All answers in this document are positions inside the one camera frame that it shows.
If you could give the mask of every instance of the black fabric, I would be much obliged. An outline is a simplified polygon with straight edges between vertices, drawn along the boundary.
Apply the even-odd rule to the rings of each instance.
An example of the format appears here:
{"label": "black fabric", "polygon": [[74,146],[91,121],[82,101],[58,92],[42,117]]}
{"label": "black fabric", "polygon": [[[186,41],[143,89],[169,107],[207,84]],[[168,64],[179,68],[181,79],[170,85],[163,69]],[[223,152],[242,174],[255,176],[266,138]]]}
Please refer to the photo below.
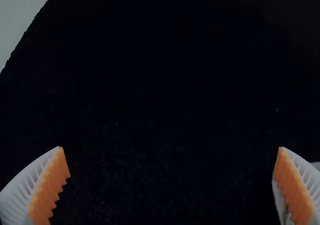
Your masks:
{"label": "black fabric", "polygon": [[319,160],[319,69],[248,0],[49,0],[0,74],[0,188],[62,146],[52,225],[279,224]]}

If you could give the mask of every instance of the black cloth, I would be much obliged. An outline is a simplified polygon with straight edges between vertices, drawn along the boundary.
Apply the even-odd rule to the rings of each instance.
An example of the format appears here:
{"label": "black cloth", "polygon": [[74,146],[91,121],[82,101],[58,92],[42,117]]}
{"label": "black cloth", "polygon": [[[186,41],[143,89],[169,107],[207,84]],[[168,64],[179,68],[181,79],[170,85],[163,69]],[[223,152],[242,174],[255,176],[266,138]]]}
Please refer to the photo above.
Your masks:
{"label": "black cloth", "polygon": [[279,224],[320,159],[319,69],[249,0],[49,0],[0,74],[0,189],[62,146],[52,225]]}

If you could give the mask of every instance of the white wall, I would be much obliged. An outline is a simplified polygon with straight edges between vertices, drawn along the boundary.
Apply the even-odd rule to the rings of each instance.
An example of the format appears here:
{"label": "white wall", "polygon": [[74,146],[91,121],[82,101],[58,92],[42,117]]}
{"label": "white wall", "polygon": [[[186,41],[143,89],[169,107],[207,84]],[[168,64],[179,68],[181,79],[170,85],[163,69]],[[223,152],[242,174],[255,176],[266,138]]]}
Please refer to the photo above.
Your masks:
{"label": "white wall", "polygon": [[0,71],[47,0],[0,0]]}

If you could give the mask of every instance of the dark background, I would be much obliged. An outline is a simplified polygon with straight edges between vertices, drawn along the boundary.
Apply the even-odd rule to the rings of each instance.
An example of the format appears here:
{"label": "dark background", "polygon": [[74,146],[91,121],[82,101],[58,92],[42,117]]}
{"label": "dark background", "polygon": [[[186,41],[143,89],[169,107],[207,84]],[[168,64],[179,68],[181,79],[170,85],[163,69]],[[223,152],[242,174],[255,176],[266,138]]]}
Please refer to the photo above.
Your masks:
{"label": "dark background", "polygon": [[0,188],[62,146],[52,225],[279,224],[320,160],[319,0],[49,0],[0,74]]}

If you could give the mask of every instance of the orange serrated pad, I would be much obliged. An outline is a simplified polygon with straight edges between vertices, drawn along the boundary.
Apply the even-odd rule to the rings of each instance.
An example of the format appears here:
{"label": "orange serrated pad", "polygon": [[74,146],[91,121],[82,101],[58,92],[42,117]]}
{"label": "orange serrated pad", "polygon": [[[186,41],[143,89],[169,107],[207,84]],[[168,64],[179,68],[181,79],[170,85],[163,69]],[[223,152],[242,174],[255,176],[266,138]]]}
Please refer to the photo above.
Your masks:
{"label": "orange serrated pad", "polygon": [[308,190],[292,162],[288,153],[279,147],[274,166],[274,180],[285,196],[288,210],[292,213],[291,220],[297,225],[307,225],[315,207],[308,194]]}
{"label": "orange serrated pad", "polygon": [[64,150],[60,147],[47,165],[29,205],[28,214],[34,225],[50,225],[49,218],[53,216],[55,201],[59,200],[58,193],[63,191],[62,186],[68,178],[69,168]]}

